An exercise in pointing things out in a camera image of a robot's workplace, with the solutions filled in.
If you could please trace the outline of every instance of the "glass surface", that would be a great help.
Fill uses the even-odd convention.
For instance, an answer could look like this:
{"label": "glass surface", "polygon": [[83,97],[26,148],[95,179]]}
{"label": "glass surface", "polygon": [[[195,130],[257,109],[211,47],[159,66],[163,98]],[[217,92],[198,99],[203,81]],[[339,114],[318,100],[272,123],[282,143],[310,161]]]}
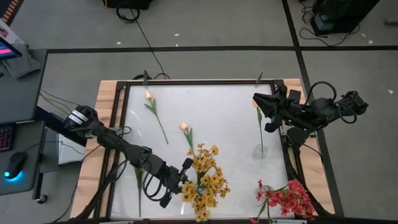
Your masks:
{"label": "glass surface", "polygon": [[[157,113],[169,145],[156,117],[144,106],[148,103],[146,90],[156,98]],[[231,188],[225,198],[217,198],[216,208],[210,208],[211,218],[256,217],[260,209],[256,201],[257,181],[262,179],[263,184],[278,189],[287,183],[287,175],[279,132],[264,131],[265,124],[270,122],[267,118],[263,118],[261,124],[264,143],[261,155],[257,112],[252,105],[254,93],[271,94],[271,86],[131,86],[125,125],[132,128],[132,133],[124,138],[132,144],[150,147],[167,165],[181,169],[190,146],[179,124],[187,123],[193,128],[195,149],[198,143],[205,143],[207,149],[218,146],[220,151],[215,159]],[[189,180],[196,180],[193,168],[187,175]],[[155,192],[158,183],[155,179],[152,181],[150,194]],[[191,205],[183,203],[181,198],[182,194],[173,195],[167,208],[162,208],[142,193],[141,218],[194,218]],[[280,207],[271,208],[271,217],[280,217]],[[128,166],[116,182],[111,218],[139,218],[137,182],[132,166]]]}

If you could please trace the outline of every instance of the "black cable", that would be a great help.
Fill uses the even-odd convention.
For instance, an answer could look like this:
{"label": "black cable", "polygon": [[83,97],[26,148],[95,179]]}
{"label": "black cable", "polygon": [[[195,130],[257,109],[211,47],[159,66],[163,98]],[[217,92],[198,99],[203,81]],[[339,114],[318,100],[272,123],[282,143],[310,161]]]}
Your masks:
{"label": "black cable", "polygon": [[302,0],[299,0],[298,3],[300,3],[303,6],[303,9],[301,10],[301,12],[303,13],[303,16],[301,17],[301,20],[307,24],[311,21],[311,19],[313,18],[313,13],[310,11],[307,11],[307,9],[312,9],[315,5],[317,1],[314,1],[312,6],[305,6],[305,4],[303,3]]}
{"label": "black cable", "polygon": [[46,101],[49,100],[49,101],[52,101],[52,102],[54,102],[54,103],[61,104],[62,106],[66,107],[70,113],[72,112],[72,110],[71,110],[67,105],[65,105],[65,104],[63,104],[63,103],[61,103],[61,102],[59,102],[59,101],[57,101],[57,100],[52,100],[52,99],[50,99],[50,98],[48,98],[48,97],[45,97],[42,93],[39,93],[39,94],[40,94],[40,96],[41,96],[42,98],[44,98],[44,100],[46,100]]}
{"label": "black cable", "polygon": [[[338,104],[338,116],[340,116],[341,120],[343,120],[343,121],[344,121],[345,123],[347,123],[347,124],[353,124],[353,123],[356,122],[358,116],[356,115],[355,111],[354,111],[352,108],[350,108],[350,107],[349,107],[347,104],[345,104],[345,103],[336,102],[336,104]],[[352,113],[353,116],[354,116],[354,120],[352,120],[352,121],[347,121],[347,120],[341,115],[341,109],[342,109],[342,107],[345,107],[345,108],[347,108],[349,111],[351,111],[351,113]]]}
{"label": "black cable", "polygon": [[156,79],[156,78],[157,78],[158,76],[160,76],[160,75],[163,75],[164,79],[166,79],[166,78],[170,79],[169,75],[166,74],[166,73],[164,72],[164,69],[163,69],[162,64],[159,62],[159,59],[157,59],[156,54],[155,54],[154,50],[152,49],[152,46],[150,45],[147,36],[145,35],[144,31],[143,31],[142,28],[141,28],[141,25],[140,25],[139,22],[138,22],[138,17],[139,17],[139,14],[140,14],[139,10],[137,10],[137,17],[136,17],[136,15],[134,14],[134,12],[132,11],[132,6],[130,7],[130,11],[131,11],[131,14],[132,14],[132,16],[133,16],[133,19],[128,19],[128,18],[126,18],[126,16],[120,15],[118,9],[116,9],[116,14],[118,15],[118,18],[119,18],[122,22],[124,22],[124,23],[127,23],[127,24],[130,24],[130,23],[133,23],[133,22],[136,22],[136,23],[137,23],[139,30],[141,31],[142,35],[143,35],[144,38],[145,38],[145,41],[147,42],[147,44],[148,44],[148,46],[149,46],[150,52],[151,52],[152,55],[154,56],[156,62],[159,64],[159,67],[160,67],[160,69],[161,69],[161,71],[162,71],[161,73],[157,74],[157,75],[155,76],[154,79]]}
{"label": "black cable", "polygon": [[[65,143],[63,143],[63,142],[61,142],[61,141],[45,141],[45,142],[43,142],[43,143],[45,144],[45,143],[53,143],[53,142],[59,142],[59,143],[61,143],[61,144],[64,145],[64,146],[67,146],[67,147],[72,148],[75,152],[77,152],[77,153],[79,153],[79,154],[81,154],[81,155],[84,155],[84,153],[81,153],[81,152],[77,151],[74,147],[69,146],[69,145],[67,145],[67,144],[65,144]],[[25,152],[26,150],[32,148],[32,147],[35,147],[35,146],[39,145],[39,144],[41,144],[41,142],[36,143],[36,144],[33,144],[33,145],[27,147],[26,149],[24,149],[24,152]]]}
{"label": "black cable", "polygon": [[310,146],[308,146],[308,145],[306,145],[306,144],[303,144],[303,146],[305,146],[305,147],[307,147],[307,148],[313,150],[314,152],[318,153],[319,156],[321,157],[321,160],[323,160],[323,159],[322,159],[322,154],[321,154],[318,150],[316,150],[316,149],[314,149],[313,147],[310,147]]}
{"label": "black cable", "polygon": [[[303,35],[302,35],[302,31],[303,31],[303,30],[307,30],[309,33],[311,33],[311,34],[314,35],[315,37],[310,37],[310,38],[303,37]],[[299,34],[299,36],[300,36],[301,38],[303,38],[304,40],[319,40],[320,42],[324,43],[324,44],[325,44],[326,46],[328,46],[328,47],[334,47],[334,46],[337,46],[337,45],[342,44],[342,43],[347,39],[347,37],[349,37],[349,36],[351,36],[351,35],[353,35],[353,34],[356,34],[356,33],[359,32],[360,30],[361,30],[361,26],[358,24],[358,30],[357,30],[357,31],[350,32],[349,34],[346,34],[340,42],[335,43],[335,44],[332,44],[332,45],[326,43],[324,40],[321,39],[321,38],[326,38],[326,39],[327,39],[327,38],[328,38],[327,36],[316,35],[315,33],[313,33],[312,31],[310,31],[309,29],[307,29],[307,28],[305,28],[305,27],[301,28],[301,29],[300,29],[300,32],[299,32],[298,34]]]}
{"label": "black cable", "polygon": [[314,83],[314,84],[311,86],[310,91],[308,91],[308,94],[307,94],[307,99],[305,100],[305,103],[303,104],[303,106],[302,106],[301,108],[303,108],[305,105],[307,105],[308,101],[310,101],[310,97],[311,97],[311,94],[312,94],[312,90],[314,89],[314,87],[316,87],[316,86],[319,85],[319,84],[325,84],[325,85],[328,85],[328,86],[331,88],[331,90],[333,91],[333,98],[331,99],[331,101],[334,102],[334,100],[335,100],[336,97],[337,97],[336,88],[335,88],[332,84],[330,84],[330,83],[328,83],[328,82],[319,81],[319,82]]}
{"label": "black cable", "polygon": [[[83,161],[84,161],[91,153],[93,153],[94,151],[96,151],[100,146],[101,146],[101,145],[98,145],[98,146],[95,147],[91,152],[89,152],[85,157],[83,157],[83,159],[81,160],[81,163],[83,163]],[[70,209],[70,207],[71,207],[71,205],[72,205],[72,202],[73,202],[73,198],[74,198],[74,196],[75,196],[75,192],[76,192],[76,189],[77,189],[77,184],[78,184],[78,182],[79,182],[79,178],[78,178],[77,181],[76,181],[75,188],[73,189],[73,192],[72,192],[72,194],[71,194],[70,201],[69,201],[69,205],[68,205],[67,209],[62,213],[62,215],[60,215],[57,219],[55,219],[55,220],[52,221],[51,223],[56,223],[56,222],[58,222],[58,221],[59,221],[62,217],[64,217],[64,216],[67,214],[67,212],[69,211],[69,209]]]}
{"label": "black cable", "polygon": [[43,90],[43,89],[40,89],[40,91],[43,91],[43,92],[45,92],[46,94],[48,94],[48,95],[50,95],[50,96],[52,96],[52,97],[54,97],[54,98],[56,98],[56,99],[58,99],[58,100],[62,100],[62,101],[64,101],[64,102],[71,103],[71,104],[73,104],[73,105],[79,106],[79,104],[77,104],[77,103],[75,103],[75,102],[68,101],[68,100],[64,100],[64,99],[62,99],[62,98],[59,98],[59,97],[57,97],[57,96],[54,96],[53,94],[50,94],[49,92],[47,92],[47,91],[45,91],[45,90]]}

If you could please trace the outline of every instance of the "blue glowing light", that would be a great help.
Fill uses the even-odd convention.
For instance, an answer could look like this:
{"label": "blue glowing light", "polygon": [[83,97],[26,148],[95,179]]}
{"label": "blue glowing light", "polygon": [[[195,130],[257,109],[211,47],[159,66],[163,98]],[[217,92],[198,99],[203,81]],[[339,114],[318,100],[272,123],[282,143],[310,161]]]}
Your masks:
{"label": "blue glowing light", "polygon": [[23,175],[24,174],[22,173],[22,171],[20,171],[19,174],[16,177],[14,177],[12,179],[7,179],[6,178],[6,182],[17,182],[18,180],[20,180],[22,178]]}

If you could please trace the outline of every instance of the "keyboard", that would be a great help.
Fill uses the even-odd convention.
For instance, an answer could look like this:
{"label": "keyboard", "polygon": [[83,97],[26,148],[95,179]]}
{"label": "keyboard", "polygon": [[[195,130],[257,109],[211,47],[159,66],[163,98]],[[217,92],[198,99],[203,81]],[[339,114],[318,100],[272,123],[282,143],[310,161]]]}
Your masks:
{"label": "keyboard", "polygon": [[12,149],[14,131],[14,125],[0,126],[0,152],[6,152]]}

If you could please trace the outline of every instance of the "clear glass vase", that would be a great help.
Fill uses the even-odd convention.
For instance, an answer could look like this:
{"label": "clear glass vase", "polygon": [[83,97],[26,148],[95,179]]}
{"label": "clear glass vase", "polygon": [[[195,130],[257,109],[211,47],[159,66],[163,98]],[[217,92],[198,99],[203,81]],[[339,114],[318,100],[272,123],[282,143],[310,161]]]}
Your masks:
{"label": "clear glass vase", "polygon": [[267,153],[268,153],[268,147],[266,147],[266,146],[261,147],[261,144],[258,144],[253,149],[252,157],[253,157],[253,159],[259,161],[259,166],[262,166],[265,163]]}

